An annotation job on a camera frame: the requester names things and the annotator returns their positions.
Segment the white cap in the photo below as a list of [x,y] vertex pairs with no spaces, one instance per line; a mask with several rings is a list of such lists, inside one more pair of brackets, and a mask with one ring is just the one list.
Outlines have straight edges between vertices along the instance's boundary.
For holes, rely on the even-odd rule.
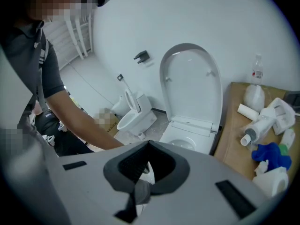
[[243,136],[243,138],[240,140],[240,143],[243,146],[247,146],[249,144],[249,142],[251,142],[251,137],[248,134],[246,134],[245,136]]
[[268,170],[269,160],[262,161],[259,163],[258,167],[254,170],[256,175],[262,175]]

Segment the cardboard box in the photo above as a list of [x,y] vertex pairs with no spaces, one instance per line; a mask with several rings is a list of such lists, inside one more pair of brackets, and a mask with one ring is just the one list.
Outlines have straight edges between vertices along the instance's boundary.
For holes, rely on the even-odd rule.
[[119,119],[108,108],[100,109],[99,113],[94,116],[95,123],[104,128],[109,135],[115,136],[118,132],[117,125]]
[[[252,180],[255,176],[254,169],[259,163],[252,159],[251,151],[240,144],[241,137],[239,135],[240,128],[249,124],[251,120],[237,112],[240,103],[243,103],[244,94],[248,85],[248,83],[236,82],[232,82],[230,85],[225,126],[214,157]],[[262,89],[265,93],[265,107],[267,107],[275,98],[283,98],[286,93],[285,90],[273,87],[262,86]],[[287,171],[290,183],[300,165],[300,159],[298,158],[300,154],[300,119],[298,117],[296,118],[296,123],[293,127],[296,138],[289,149],[292,166]],[[282,135],[276,136],[273,128],[271,128],[261,144],[266,145],[270,142],[279,144],[281,138]]]

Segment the cleaning supplies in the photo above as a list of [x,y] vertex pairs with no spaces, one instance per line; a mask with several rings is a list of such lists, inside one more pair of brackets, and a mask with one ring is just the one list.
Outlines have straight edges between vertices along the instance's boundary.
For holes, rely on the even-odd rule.
[[283,133],[295,124],[296,113],[285,101],[277,97],[268,107],[273,107],[275,109],[276,120],[273,124],[275,135]]
[[258,121],[250,123],[245,129],[245,135],[240,140],[243,146],[250,142],[256,143],[263,138],[275,122],[275,110],[273,108],[264,108],[258,116]]
[[252,121],[258,120],[259,113],[243,104],[239,105],[238,113],[244,115],[246,118],[249,118]]
[[279,167],[264,174],[258,175],[252,180],[269,198],[287,189],[289,178],[286,168]]
[[244,104],[257,111],[258,113],[264,108],[264,91],[259,85],[249,85],[244,95]]
[[258,167],[254,170],[256,175],[262,175],[268,170],[269,160],[261,161]]
[[247,87],[244,95],[244,104],[251,109],[260,112],[264,108],[264,92],[261,88],[263,79],[262,56],[256,55],[252,64],[251,85]]
[[281,155],[288,155],[288,150],[292,146],[294,139],[295,139],[295,132],[293,128],[289,128],[283,133],[281,142],[278,145]]
[[253,151],[251,156],[256,162],[268,160],[268,171],[278,167],[285,167],[288,170],[292,165],[291,157],[281,155],[278,145],[274,142],[268,145],[257,145],[257,150]]

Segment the blue cloth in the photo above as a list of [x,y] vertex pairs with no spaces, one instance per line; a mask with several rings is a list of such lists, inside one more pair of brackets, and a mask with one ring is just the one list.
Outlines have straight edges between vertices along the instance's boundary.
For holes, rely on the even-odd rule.
[[287,170],[292,164],[290,156],[283,156],[278,145],[271,142],[268,145],[258,145],[256,151],[252,152],[252,159],[257,162],[269,160],[268,171],[278,167],[285,167]]

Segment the white toilet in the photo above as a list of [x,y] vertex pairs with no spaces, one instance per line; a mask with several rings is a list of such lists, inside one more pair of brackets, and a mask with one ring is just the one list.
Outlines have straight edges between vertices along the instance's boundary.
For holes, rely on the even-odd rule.
[[130,107],[124,96],[119,96],[118,102],[111,108],[111,111],[121,117],[124,117],[130,111]]
[[170,121],[160,142],[209,154],[223,103],[214,59],[198,45],[176,45],[161,61],[160,82]]
[[157,117],[151,111],[152,107],[147,96],[142,92],[138,92],[135,96],[129,89],[126,89],[125,98],[131,110],[118,123],[117,129],[139,136],[150,128]]

